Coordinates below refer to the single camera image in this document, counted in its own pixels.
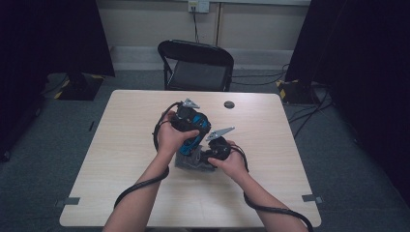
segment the baseboard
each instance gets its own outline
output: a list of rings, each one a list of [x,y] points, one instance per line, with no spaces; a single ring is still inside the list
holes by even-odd
[[[293,50],[226,49],[235,60],[235,70],[280,70],[289,64]],[[113,46],[110,49],[114,70],[162,70],[156,47]]]

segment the forearm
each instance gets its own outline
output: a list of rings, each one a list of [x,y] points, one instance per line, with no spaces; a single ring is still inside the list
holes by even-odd
[[[271,193],[262,188],[248,173],[243,173],[234,181],[241,187],[249,200],[259,206],[288,209]],[[295,217],[256,211],[267,231],[307,231],[304,224]]]
[[[158,154],[137,183],[160,176],[171,159],[172,156]],[[144,231],[154,207],[160,183],[157,182],[127,194],[112,212],[103,231]]]

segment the person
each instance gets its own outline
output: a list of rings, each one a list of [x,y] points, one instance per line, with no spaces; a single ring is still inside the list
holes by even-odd
[[[160,176],[183,142],[199,134],[198,130],[185,132],[175,130],[170,123],[167,123],[173,114],[175,112],[170,110],[164,116],[158,133],[158,153],[136,181],[137,183]],[[208,162],[222,169],[241,187],[254,204],[288,209],[249,175],[238,152],[231,152],[226,160],[209,158]],[[160,184],[161,182],[156,182],[127,194],[113,210],[102,231],[144,231],[154,207]],[[256,213],[267,231],[307,231],[305,225],[295,217],[259,211]]]

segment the chair backrest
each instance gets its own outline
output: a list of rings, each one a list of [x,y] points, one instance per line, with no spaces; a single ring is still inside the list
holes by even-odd
[[[158,46],[158,53],[163,62],[166,58],[184,62],[225,66],[233,69],[233,58],[221,47],[204,43],[194,43],[178,40],[164,41]]]

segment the folding chair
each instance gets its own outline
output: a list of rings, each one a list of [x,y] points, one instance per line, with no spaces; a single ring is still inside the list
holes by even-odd
[[[158,52],[163,60],[165,90],[229,91],[234,60],[226,50],[169,40],[160,43]],[[168,63],[171,60],[177,61],[174,69]]]

